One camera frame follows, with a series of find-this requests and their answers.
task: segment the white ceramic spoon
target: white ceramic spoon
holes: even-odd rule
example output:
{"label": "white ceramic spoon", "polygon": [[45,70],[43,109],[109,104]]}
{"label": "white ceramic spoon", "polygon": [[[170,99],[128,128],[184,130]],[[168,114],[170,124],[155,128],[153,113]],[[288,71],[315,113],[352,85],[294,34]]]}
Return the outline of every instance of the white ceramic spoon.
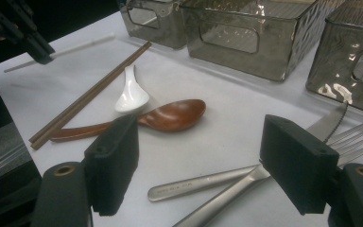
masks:
{"label": "white ceramic spoon", "polygon": [[122,95],[117,100],[114,109],[127,114],[139,110],[148,103],[149,95],[138,85],[134,76],[134,65],[125,68],[126,82]]}

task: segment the wooden spoon handle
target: wooden spoon handle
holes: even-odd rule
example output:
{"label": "wooden spoon handle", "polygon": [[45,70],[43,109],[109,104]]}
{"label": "wooden spoon handle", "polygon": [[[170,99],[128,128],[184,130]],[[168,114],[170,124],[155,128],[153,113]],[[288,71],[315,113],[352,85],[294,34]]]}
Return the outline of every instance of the wooden spoon handle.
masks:
{"label": "wooden spoon handle", "polygon": [[80,128],[57,130],[52,134],[50,140],[54,142],[66,142],[99,135],[104,130],[106,130],[111,125],[111,123],[112,121]]}

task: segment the knife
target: knife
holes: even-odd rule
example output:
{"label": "knife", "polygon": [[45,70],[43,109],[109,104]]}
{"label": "knife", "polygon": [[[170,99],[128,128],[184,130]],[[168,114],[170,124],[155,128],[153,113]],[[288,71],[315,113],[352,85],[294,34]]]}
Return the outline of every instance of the knife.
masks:
{"label": "knife", "polygon": [[[333,111],[310,126],[307,131],[319,138],[321,141],[328,140],[335,132],[337,126],[343,119],[343,116],[346,114],[347,106],[347,103],[342,103],[337,106]],[[242,179],[256,167],[257,165],[247,166],[174,183],[154,186],[148,190],[147,196],[150,201],[163,201],[188,195],[224,183]]]}
{"label": "knife", "polygon": [[[347,107],[348,104],[346,102],[342,103],[334,111],[309,127],[309,132],[315,133],[314,136],[320,141],[326,141],[340,124],[344,114],[347,112]],[[227,187],[209,201],[205,202],[201,207],[190,213],[187,217],[176,223],[174,227],[205,226],[228,204],[232,203],[241,194],[252,190],[256,185],[264,182],[266,179],[270,179],[270,174],[264,169],[263,165],[260,164],[240,181]]]}

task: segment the fork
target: fork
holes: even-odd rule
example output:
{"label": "fork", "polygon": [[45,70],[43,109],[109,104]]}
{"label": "fork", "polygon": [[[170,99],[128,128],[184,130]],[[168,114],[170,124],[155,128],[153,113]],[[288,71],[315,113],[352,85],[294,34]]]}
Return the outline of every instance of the fork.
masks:
{"label": "fork", "polygon": [[[352,135],[359,130],[363,129],[363,124],[358,127],[355,127],[351,130],[345,131],[342,134],[344,136],[337,135],[334,136],[332,141],[336,140],[336,137],[346,138],[349,135]],[[362,137],[363,134],[354,135],[355,140],[359,137]],[[336,148],[336,151],[339,152],[340,157],[338,160],[337,165],[343,166],[346,163],[352,161],[353,159],[363,155],[363,139],[354,143],[352,137],[346,138],[344,141],[340,142],[340,148]],[[352,147],[350,150],[346,150],[346,146]],[[220,213],[228,204],[234,201],[238,196],[241,194],[253,189],[259,183],[262,183],[266,179],[271,179],[270,174],[263,168],[262,165],[258,165],[254,168],[252,172],[246,174],[244,178],[239,180],[238,182],[232,184],[212,199],[204,203],[201,207],[196,209],[190,215],[179,221],[176,225],[177,227],[180,226],[188,226],[188,227],[199,227],[206,225],[215,215]]]}
{"label": "fork", "polygon": [[[329,138],[326,144],[335,149],[340,154],[339,160],[342,160],[341,162],[347,163],[363,154],[363,148],[357,152],[354,152],[355,148],[363,145],[363,139],[353,143],[354,140],[359,139],[361,136],[363,136],[363,123],[347,131],[333,135],[331,138]],[[257,165],[246,166],[197,178],[154,186],[150,188],[147,193],[148,199],[150,201],[162,201],[189,195],[194,192],[241,179],[256,167]]]}

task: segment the wooden spoon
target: wooden spoon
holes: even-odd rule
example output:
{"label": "wooden spoon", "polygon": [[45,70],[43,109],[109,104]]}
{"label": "wooden spoon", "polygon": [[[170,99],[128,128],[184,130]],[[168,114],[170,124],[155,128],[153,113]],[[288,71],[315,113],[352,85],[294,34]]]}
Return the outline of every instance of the wooden spoon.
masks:
{"label": "wooden spoon", "polygon": [[[168,103],[137,117],[142,126],[158,131],[182,131],[195,125],[206,109],[205,102],[200,99],[186,99]],[[51,141],[65,142],[99,135],[112,122],[73,129],[61,129],[55,132]]]}

